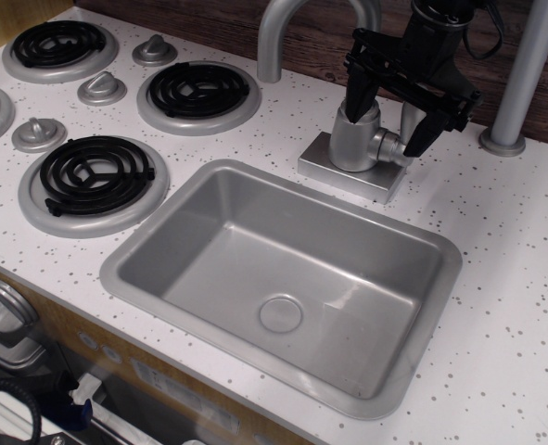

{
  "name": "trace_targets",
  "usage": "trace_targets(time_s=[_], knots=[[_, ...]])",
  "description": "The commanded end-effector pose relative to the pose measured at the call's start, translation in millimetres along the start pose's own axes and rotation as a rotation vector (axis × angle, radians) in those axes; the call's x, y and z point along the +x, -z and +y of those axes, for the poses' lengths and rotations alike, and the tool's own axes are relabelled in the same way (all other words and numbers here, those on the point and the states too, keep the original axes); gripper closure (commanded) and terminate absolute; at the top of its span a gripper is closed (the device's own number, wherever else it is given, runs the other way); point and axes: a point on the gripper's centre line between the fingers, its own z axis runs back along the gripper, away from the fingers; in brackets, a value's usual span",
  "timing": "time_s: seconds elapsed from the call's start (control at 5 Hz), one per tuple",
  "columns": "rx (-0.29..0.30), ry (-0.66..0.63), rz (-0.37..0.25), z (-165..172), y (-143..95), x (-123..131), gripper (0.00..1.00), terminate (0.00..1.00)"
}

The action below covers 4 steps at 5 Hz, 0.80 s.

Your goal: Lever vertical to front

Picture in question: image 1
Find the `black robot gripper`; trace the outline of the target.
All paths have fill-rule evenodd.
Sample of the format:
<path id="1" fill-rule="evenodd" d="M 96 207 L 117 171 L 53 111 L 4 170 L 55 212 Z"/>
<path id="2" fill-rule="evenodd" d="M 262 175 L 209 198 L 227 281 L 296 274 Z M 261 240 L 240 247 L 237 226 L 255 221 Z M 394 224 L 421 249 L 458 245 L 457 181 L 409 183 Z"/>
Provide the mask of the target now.
<path id="1" fill-rule="evenodd" d="M 345 114 L 357 123 L 374 105 L 380 88 L 426 117 L 403 155 L 420 157 L 443 131 L 463 130 L 481 92 L 456 68 L 454 55 L 479 8 L 478 1 L 413 1 L 401 37 L 358 28 L 346 56 L 349 79 Z"/>

